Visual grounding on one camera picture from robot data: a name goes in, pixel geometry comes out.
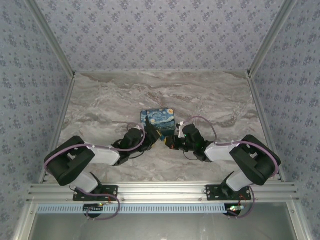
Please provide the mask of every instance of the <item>marble surface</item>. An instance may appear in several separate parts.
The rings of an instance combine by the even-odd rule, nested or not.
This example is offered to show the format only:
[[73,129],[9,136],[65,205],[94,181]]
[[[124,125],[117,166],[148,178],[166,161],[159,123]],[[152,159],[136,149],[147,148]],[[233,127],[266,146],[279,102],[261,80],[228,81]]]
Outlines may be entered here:
[[[156,108],[174,109],[176,122],[196,115],[207,118],[218,142],[252,134],[265,143],[243,73],[161,71],[76,74],[59,144],[79,135],[88,143],[110,145],[125,135],[127,123],[140,122],[141,110]],[[207,123],[193,123],[206,140],[214,139]],[[86,171],[102,182],[222,181],[238,169],[231,161],[188,160],[182,151],[170,150],[159,140],[152,150],[121,166],[90,164]]]

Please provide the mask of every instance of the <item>metal bracket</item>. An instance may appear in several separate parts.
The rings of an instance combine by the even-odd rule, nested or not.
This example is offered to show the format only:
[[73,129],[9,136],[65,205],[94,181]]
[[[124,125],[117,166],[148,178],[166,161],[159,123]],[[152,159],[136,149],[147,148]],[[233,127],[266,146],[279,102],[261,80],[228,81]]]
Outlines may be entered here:
[[208,201],[240,201],[244,200],[240,196],[244,196],[246,200],[251,200],[251,193],[249,187],[244,187],[237,194],[227,197],[223,194],[221,185],[206,185],[204,193]]
[[[93,194],[110,194],[117,197],[118,189],[119,187],[117,185],[100,185],[94,190]],[[79,201],[81,202],[92,202],[92,201],[114,202],[116,200],[112,197],[107,197],[107,196],[88,196],[86,194],[83,194],[81,191],[75,189],[73,194],[73,201],[75,202],[79,202]]]

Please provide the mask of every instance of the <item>purple cable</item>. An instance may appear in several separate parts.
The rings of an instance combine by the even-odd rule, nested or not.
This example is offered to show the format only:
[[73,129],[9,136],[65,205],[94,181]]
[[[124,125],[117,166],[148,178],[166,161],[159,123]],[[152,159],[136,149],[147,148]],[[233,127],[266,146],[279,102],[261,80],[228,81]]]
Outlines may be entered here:
[[213,140],[213,141],[214,141],[214,142],[217,141],[218,136],[217,136],[216,130],[215,130],[214,126],[212,125],[212,123],[209,122],[208,119],[204,118],[203,116],[192,116],[192,117],[190,117],[189,119],[185,120],[185,121],[183,122],[183,124],[189,123],[190,120],[192,120],[192,119],[203,119],[203,120],[205,120],[205,121],[210,125],[210,127],[212,128],[212,130],[213,130],[213,133],[214,133],[214,140]]
[[120,149],[120,148],[114,148],[114,147],[109,147],[109,146],[101,146],[101,145],[94,145],[94,144],[89,144],[89,143],[84,143],[84,144],[77,144],[77,145],[73,145],[73,146],[69,146],[61,151],[58,151],[56,154],[52,155],[51,157],[49,157],[49,159],[47,161],[45,161],[43,167],[46,171],[48,171],[48,164],[53,160],[55,159],[56,157],[60,156],[61,154],[64,154],[72,149],[76,149],[76,148],[82,148],[82,147],[89,147],[89,148],[97,148],[97,149],[109,149],[109,150],[115,150],[115,151],[119,151],[119,152],[131,152],[133,150],[136,150],[137,148],[139,148],[142,143],[145,141],[146,139],[146,132],[145,132],[145,128],[144,126],[140,125],[141,126],[141,129],[142,129],[142,132],[143,132],[143,137],[142,137],[142,140],[141,142],[133,147],[133,148],[130,148],[130,149]]
[[232,211],[227,211],[229,214],[234,215],[234,216],[231,216],[232,218],[235,218],[235,219],[243,219],[243,218],[247,217],[247,216],[252,212],[252,210],[254,209],[255,202],[256,202],[255,193],[254,193],[254,191],[252,190],[252,187],[251,187],[251,186],[249,186],[249,189],[250,189],[250,191],[251,191],[251,193],[252,193],[252,205],[251,205],[249,211],[247,211],[245,214],[243,214],[243,215],[241,215],[241,216],[238,216],[237,214],[235,214],[235,213],[232,212]]
[[119,211],[121,209],[121,204],[120,204],[120,201],[119,199],[114,196],[114,195],[111,195],[111,194],[107,194],[107,193],[102,193],[102,194],[94,194],[94,193],[88,193],[88,192],[85,192],[84,190],[82,190],[81,188],[77,188],[81,193],[85,194],[85,195],[88,195],[88,196],[91,196],[91,197],[109,197],[109,198],[113,198],[115,199],[117,202],[118,202],[118,208],[116,209],[115,213],[112,214],[111,216],[108,216],[108,217],[101,217],[101,218],[92,218],[92,217],[89,217],[89,212],[90,210],[93,208],[93,207],[89,207],[88,210],[86,211],[85,215],[86,217],[88,218],[88,220],[93,220],[93,221],[104,221],[104,220],[109,220],[109,219],[113,219],[115,216],[117,216],[119,214]]
[[264,149],[263,147],[255,144],[255,143],[252,143],[249,141],[233,141],[233,142],[226,142],[226,143],[216,143],[217,146],[231,146],[234,144],[247,144],[249,146],[252,146],[252,147],[255,147],[255,148],[261,150],[272,160],[272,162],[274,164],[274,172],[271,177],[275,176],[278,173],[279,167],[278,167],[278,163],[277,163],[276,159],[274,158],[274,156],[272,156],[271,153],[268,152],[266,149]]

